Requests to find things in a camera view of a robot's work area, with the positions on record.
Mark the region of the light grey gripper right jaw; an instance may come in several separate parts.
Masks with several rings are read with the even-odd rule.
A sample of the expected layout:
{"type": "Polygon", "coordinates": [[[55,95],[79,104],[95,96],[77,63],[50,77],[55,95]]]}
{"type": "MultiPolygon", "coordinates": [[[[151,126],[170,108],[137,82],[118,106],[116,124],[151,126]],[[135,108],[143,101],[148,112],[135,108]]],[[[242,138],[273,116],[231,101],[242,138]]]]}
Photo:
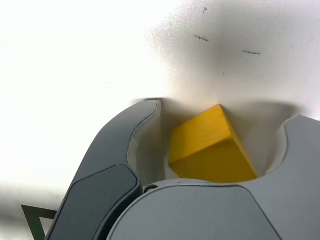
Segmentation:
{"type": "Polygon", "coordinates": [[[135,200],[110,240],[317,240],[320,237],[320,123],[283,126],[281,165],[237,184],[168,180],[135,200]]]}

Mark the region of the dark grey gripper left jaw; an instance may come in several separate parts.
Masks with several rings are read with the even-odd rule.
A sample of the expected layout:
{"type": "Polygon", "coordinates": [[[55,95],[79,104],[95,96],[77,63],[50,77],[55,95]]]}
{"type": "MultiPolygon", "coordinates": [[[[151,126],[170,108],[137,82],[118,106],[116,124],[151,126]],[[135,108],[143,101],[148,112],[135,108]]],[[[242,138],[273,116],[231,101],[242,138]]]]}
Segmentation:
{"type": "Polygon", "coordinates": [[[143,188],[165,179],[162,103],[138,102],[109,121],[87,150],[47,234],[105,240],[143,188]]]}

